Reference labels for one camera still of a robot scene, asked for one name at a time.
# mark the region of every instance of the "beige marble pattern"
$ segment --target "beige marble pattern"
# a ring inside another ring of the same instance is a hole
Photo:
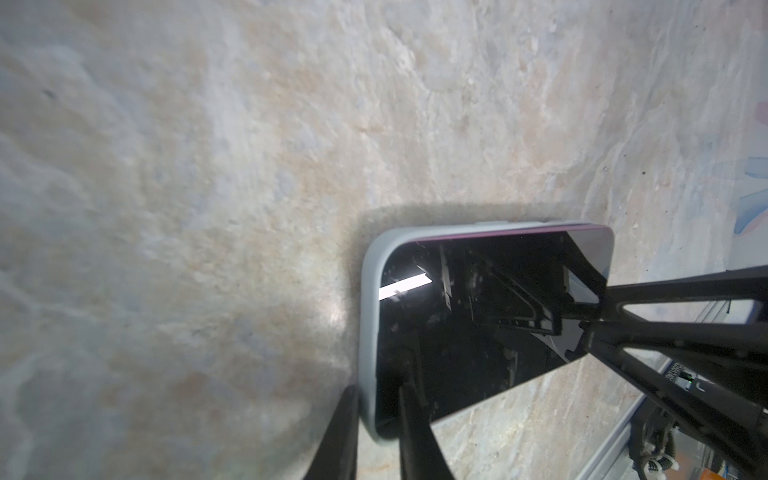
[[[300,477],[390,227],[722,269],[763,6],[0,2],[0,475]],[[435,430],[457,478],[569,478],[635,395],[584,359]]]

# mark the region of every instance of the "marble surface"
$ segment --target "marble surface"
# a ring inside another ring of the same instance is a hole
[[[721,270],[762,7],[0,2],[0,475],[300,477],[390,227]],[[435,433],[457,478],[569,478],[636,395],[586,358]],[[397,465],[361,431],[360,478]]]

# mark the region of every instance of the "phone screen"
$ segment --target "phone screen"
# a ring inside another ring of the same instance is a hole
[[[579,325],[599,317],[613,241],[574,225],[398,247],[379,289],[379,435],[397,437],[404,382],[433,422],[582,357]]]

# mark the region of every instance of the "black metal frame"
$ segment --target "black metal frame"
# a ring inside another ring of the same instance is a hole
[[[747,325],[648,323],[626,305],[752,299]],[[626,352],[652,349],[669,356],[756,408],[768,405],[768,266],[714,275],[608,287],[602,318],[584,323],[584,348],[667,410],[681,427],[752,478],[768,478],[768,419],[734,419],[692,396]],[[357,387],[344,391],[306,477],[355,478]],[[399,390],[401,477],[453,478],[411,383]]]

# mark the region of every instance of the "smartphone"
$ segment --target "smartphone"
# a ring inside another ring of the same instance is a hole
[[[397,438],[411,382],[430,422],[578,358],[596,319],[614,235],[584,222],[409,227],[376,238],[362,264],[361,416]]]

